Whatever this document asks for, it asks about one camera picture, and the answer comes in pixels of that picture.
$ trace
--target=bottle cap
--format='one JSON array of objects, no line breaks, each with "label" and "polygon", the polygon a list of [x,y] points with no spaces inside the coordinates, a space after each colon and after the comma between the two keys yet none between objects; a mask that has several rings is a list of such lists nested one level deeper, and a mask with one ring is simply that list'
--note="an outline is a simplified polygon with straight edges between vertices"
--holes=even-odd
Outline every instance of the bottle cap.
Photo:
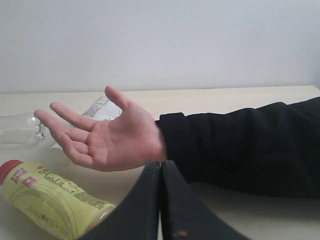
[{"label": "bottle cap", "polygon": [[22,163],[23,161],[10,160],[10,161],[6,161],[4,164],[0,166],[0,185],[1,186],[4,183],[6,176],[10,173],[10,171]]}]

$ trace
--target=yellow bottle label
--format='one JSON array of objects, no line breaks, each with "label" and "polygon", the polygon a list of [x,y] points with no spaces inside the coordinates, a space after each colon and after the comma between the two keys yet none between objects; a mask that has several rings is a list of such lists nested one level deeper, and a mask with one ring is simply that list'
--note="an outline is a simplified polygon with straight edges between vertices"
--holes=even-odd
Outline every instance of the yellow bottle label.
[{"label": "yellow bottle label", "polygon": [[13,168],[2,189],[5,200],[62,240],[81,237],[101,212],[115,207],[37,162]]}]

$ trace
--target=white wall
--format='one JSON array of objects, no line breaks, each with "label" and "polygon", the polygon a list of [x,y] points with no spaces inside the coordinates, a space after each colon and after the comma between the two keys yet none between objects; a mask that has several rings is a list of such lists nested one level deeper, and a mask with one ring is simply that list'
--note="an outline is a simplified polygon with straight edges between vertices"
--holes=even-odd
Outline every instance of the white wall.
[{"label": "white wall", "polygon": [[0,0],[1,93],[320,85],[319,0]]}]

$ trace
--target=beige table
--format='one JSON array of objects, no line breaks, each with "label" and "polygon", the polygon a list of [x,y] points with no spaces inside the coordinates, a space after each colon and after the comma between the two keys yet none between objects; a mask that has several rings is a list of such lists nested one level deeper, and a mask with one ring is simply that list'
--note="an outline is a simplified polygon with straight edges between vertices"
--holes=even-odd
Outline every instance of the beige table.
[{"label": "beige table", "polygon": [[[54,101],[76,112],[85,110],[102,92],[0,94],[0,114],[13,115],[48,109]],[[294,103],[320,96],[314,86],[201,89],[126,92],[152,113],[184,112],[227,113],[245,107],[260,107],[273,102]],[[90,194],[118,204],[129,192],[141,169],[102,173],[73,164],[57,166],[48,158],[54,144],[48,138],[37,147],[0,146],[0,164],[11,159],[41,161],[56,173],[76,182]],[[217,189],[205,184],[192,188],[219,217],[253,240],[320,239],[320,202],[316,200],[272,199]],[[27,217],[0,197],[0,240],[54,240]]]}]

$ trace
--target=hand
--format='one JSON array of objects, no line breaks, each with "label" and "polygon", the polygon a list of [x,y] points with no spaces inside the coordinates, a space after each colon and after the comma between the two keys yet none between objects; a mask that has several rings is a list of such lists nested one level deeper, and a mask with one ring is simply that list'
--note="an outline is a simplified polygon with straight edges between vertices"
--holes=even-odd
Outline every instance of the hand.
[{"label": "hand", "polygon": [[34,115],[76,165],[111,172],[165,160],[164,138],[151,114],[111,86],[105,88],[105,94],[122,109],[122,114],[111,121],[80,116],[59,103],[52,103],[50,108],[76,128],[41,109]]}]

